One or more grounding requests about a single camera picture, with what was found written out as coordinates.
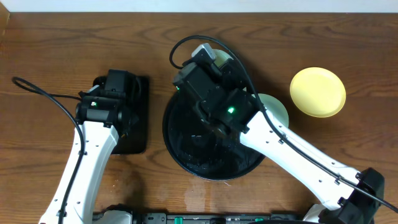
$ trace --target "white wall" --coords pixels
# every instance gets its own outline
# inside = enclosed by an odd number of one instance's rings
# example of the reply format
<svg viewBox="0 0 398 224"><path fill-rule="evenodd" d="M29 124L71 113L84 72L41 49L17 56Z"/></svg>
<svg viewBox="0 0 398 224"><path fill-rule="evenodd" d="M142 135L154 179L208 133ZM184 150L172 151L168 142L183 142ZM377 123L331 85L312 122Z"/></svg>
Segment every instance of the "white wall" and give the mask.
<svg viewBox="0 0 398 224"><path fill-rule="evenodd" d="M398 0L0 0L10 12L398 12Z"/></svg>

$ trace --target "yellow lid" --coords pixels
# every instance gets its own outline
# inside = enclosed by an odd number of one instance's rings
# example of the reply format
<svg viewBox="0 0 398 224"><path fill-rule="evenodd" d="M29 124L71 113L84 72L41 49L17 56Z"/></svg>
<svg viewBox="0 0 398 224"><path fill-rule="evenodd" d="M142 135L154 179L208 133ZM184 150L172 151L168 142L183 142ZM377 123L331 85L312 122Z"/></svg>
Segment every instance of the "yellow lid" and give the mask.
<svg viewBox="0 0 398 224"><path fill-rule="evenodd" d="M341 80L324 68L299 71L290 84L294 104L304 113L326 118L339 112L346 101L346 90Z"/></svg>

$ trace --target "black bowl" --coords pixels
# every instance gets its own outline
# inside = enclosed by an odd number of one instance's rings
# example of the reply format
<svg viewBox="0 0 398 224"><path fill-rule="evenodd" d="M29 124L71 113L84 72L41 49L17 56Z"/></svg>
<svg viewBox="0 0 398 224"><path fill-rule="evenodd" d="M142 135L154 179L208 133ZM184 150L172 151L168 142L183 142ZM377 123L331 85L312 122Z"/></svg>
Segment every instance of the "black bowl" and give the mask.
<svg viewBox="0 0 398 224"><path fill-rule="evenodd" d="M166 107L163 138L170 155L182 168L208 180L241 177L265 158L239 142L219 138L206 129L178 92Z"/></svg>

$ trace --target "green light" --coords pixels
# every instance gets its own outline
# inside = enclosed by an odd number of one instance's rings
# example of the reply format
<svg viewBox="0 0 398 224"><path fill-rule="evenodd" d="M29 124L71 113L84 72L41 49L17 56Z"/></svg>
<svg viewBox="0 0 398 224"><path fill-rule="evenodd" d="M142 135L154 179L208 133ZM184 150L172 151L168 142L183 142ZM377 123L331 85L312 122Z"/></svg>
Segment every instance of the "green light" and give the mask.
<svg viewBox="0 0 398 224"><path fill-rule="evenodd" d="M235 111L235 108L232 106L232 107L230 107L230 108L228 108L228 112L229 113L234 113L234 111Z"/></svg>

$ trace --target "wooden table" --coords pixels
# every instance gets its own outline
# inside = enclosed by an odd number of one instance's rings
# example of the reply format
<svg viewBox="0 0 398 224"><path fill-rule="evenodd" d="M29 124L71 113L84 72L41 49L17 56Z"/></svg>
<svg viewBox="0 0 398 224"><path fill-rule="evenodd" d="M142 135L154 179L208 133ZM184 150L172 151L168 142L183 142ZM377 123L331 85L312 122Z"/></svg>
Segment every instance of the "wooden table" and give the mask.
<svg viewBox="0 0 398 224"><path fill-rule="evenodd" d="M316 198L265 159L248 175L213 182L184 171L166 150L162 116L175 88L172 46L193 34L224 40L244 58L259 91L286 106L291 128L331 157L386 178L385 198L398 204L397 14L11 15L0 52L0 220L37 223L69 157L73 126L49 100L15 87L26 78L51 93L76 95L109 68L151 78L149 143L144 154L111 156L96 210L126 203L140 211L305 213ZM175 55L181 63L199 41ZM335 72L346 87L335 116L311 118L289 96L306 67ZM76 101L60 99L74 111ZM398 222L381 208L377 224Z"/></svg>

